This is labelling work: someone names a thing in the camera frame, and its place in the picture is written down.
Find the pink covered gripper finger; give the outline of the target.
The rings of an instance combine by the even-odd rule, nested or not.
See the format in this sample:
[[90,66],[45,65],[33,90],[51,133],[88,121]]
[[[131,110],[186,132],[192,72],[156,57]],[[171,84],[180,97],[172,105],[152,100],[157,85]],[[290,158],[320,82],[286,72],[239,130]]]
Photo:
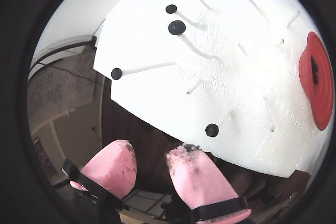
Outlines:
[[133,189],[137,175],[135,151],[129,141],[111,142],[82,169],[67,158],[62,171],[75,189],[79,206],[94,223],[122,222],[122,199]]
[[214,162],[195,145],[165,154],[172,184],[190,211],[178,223],[238,223],[251,209]]

